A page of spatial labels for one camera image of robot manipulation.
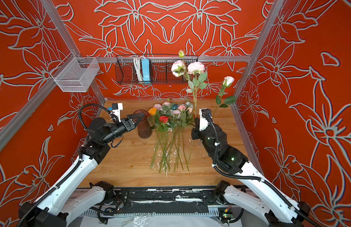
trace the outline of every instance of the red rose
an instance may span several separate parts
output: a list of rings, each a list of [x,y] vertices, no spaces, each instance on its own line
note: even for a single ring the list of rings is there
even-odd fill
[[[169,120],[169,117],[166,117],[166,116],[160,116],[159,118],[160,123],[163,122],[163,124],[167,123],[168,120]]]

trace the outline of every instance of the wire basket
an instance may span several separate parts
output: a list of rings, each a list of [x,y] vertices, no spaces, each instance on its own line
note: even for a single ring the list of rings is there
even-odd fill
[[[93,79],[100,70],[96,58],[85,67],[81,67],[76,58],[70,58],[63,71],[54,77],[55,83],[63,92],[87,92]]]
[[[149,58],[150,81],[139,81],[134,67],[133,57],[137,55],[118,55],[115,63],[116,81],[119,84],[187,84],[184,77],[175,77],[171,67],[175,61],[181,60],[178,55],[152,54]],[[187,56],[186,65],[198,60],[197,56]]]

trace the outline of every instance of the black strap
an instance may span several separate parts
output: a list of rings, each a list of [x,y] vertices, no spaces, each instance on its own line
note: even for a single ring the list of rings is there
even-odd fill
[[[112,146],[112,143],[113,143],[114,141],[111,142],[111,147],[112,147],[112,148],[117,148],[117,146],[120,145],[120,143],[122,142],[124,136],[122,135],[121,137],[122,137],[122,138],[121,138],[120,142],[118,142],[118,143],[116,144],[116,146],[113,147],[113,146]]]

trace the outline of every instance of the white cable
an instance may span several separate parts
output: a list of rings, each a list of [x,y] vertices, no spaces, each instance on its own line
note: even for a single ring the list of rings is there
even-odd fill
[[[143,76],[141,75],[141,71],[140,71],[140,58],[139,57],[134,57],[134,68],[136,71],[136,75],[138,76],[138,80],[143,81]]]

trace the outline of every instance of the white mesh basket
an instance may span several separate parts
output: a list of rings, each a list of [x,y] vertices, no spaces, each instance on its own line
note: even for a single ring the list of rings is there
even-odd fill
[[[87,68],[81,68],[76,58],[68,60],[69,64],[55,78],[55,83],[63,92],[87,92],[97,72],[100,70],[96,58]]]

